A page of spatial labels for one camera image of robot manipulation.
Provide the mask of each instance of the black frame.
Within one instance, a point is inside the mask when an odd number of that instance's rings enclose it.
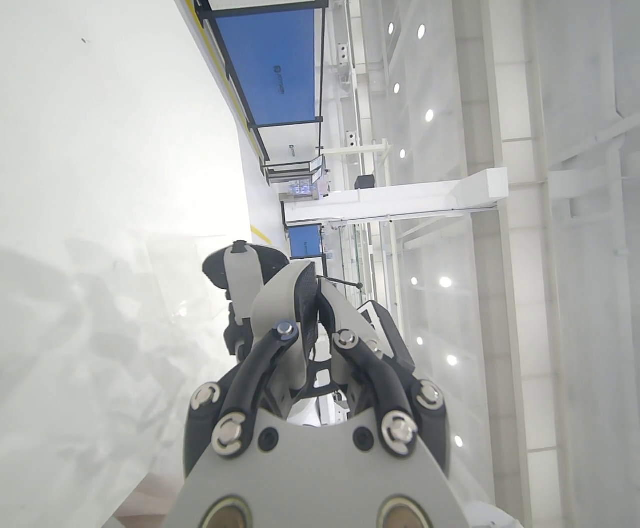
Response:
[[[200,0],[206,6],[206,17],[241,17],[245,15],[261,15],[263,13],[282,13],[284,11],[304,11],[307,9],[327,9],[329,0],[310,0],[307,2],[295,2],[291,4],[276,4],[272,6],[244,7],[237,9],[222,9],[214,11],[211,9],[209,0]]]
[[[260,135],[260,128],[269,128],[269,127],[280,127],[280,126],[288,126],[288,125],[307,125],[307,124],[319,124],[318,127],[318,155],[322,150],[322,107],[323,107],[323,88],[324,88],[324,34],[326,33],[326,9],[329,7],[329,0],[311,0],[306,2],[297,2],[293,4],[277,4],[272,6],[260,6],[253,8],[238,8],[231,10],[218,10],[214,11],[211,9],[211,4],[209,4],[209,0],[194,0],[194,9],[195,13],[198,16],[198,20],[200,21],[200,25],[204,27],[204,21],[208,20],[211,25],[211,31],[213,32],[213,36],[216,39],[216,43],[218,44],[218,48],[220,49],[220,53],[222,54],[222,58],[225,62],[225,73],[227,75],[227,79],[232,81],[234,84],[234,88],[240,98],[240,103],[244,108],[244,112],[247,117],[247,128],[255,134],[256,140],[262,151],[262,157],[264,162],[268,162],[271,160],[269,157],[269,152],[267,151],[266,145],[262,140],[262,136]],[[255,123],[255,118],[253,117],[253,113],[251,112],[251,108],[249,107],[249,102],[247,101],[246,95],[242,89],[240,84],[240,79],[238,78],[236,68],[231,60],[231,56],[229,55],[229,51],[227,46],[225,45],[224,39],[222,38],[222,33],[220,31],[220,27],[218,26],[217,19],[224,17],[238,17],[245,15],[258,15],[263,13],[280,13],[287,11],[301,11],[301,10],[316,10],[322,9],[322,30],[321,30],[321,48],[320,48],[320,93],[319,93],[319,116],[316,116],[315,119],[310,121],[299,121],[299,122],[289,122],[289,123],[274,123],[268,125],[257,125]]]

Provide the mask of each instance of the white column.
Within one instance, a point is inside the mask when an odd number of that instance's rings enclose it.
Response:
[[[322,200],[290,202],[285,218],[293,225],[442,216],[491,207],[508,193],[506,170],[487,169],[463,180],[342,191]]]
[[[508,290],[515,413],[526,526],[560,527],[556,370],[550,330],[557,314],[548,226],[547,160],[540,88],[522,0],[487,0],[483,24],[496,164],[509,171],[509,200],[500,207]]]

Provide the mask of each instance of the robotic hand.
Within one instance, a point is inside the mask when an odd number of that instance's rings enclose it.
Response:
[[[390,314],[359,311],[309,262],[236,242],[203,271],[227,290],[225,342],[239,363],[191,398],[186,482],[164,528],[468,528],[447,482],[442,393],[415,366]],[[331,359],[311,352],[318,321]],[[315,387],[318,372],[330,382]],[[342,391],[349,419],[288,423],[292,406]]]

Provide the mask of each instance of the metal screw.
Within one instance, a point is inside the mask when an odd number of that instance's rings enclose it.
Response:
[[[382,418],[382,437],[387,446],[396,454],[406,456],[418,426],[402,411],[389,411]]]
[[[233,412],[216,424],[211,435],[211,447],[216,453],[222,456],[231,456],[240,450],[242,447],[240,442],[242,423],[245,420],[244,414]]]
[[[225,447],[234,443],[242,434],[242,426],[233,422],[226,422],[220,427],[218,441]]]
[[[278,333],[280,335],[291,335],[293,332],[293,325],[287,321],[284,321],[278,325]]]
[[[389,427],[389,433],[396,442],[402,442],[403,444],[408,444],[413,438],[413,431],[404,420],[394,420],[391,427]]]
[[[338,341],[340,342],[340,344],[348,345],[349,343],[353,343],[356,341],[356,335],[351,330],[344,330],[340,333]]]
[[[444,405],[444,396],[440,389],[428,380],[422,380],[422,389],[416,400],[425,409],[437,411]]]
[[[200,385],[191,396],[191,408],[197,411],[201,406],[216,403],[220,399],[220,386],[217,383]]]
[[[378,352],[380,352],[380,348],[378,347],[378,341],[375,341],[375,340],[373,340],[373,339],[369,339],[369,340],[367,341],[367,346],[368,346],[369,348],[371,348],[371,350],[372,350],[374,353],[378,353]]]

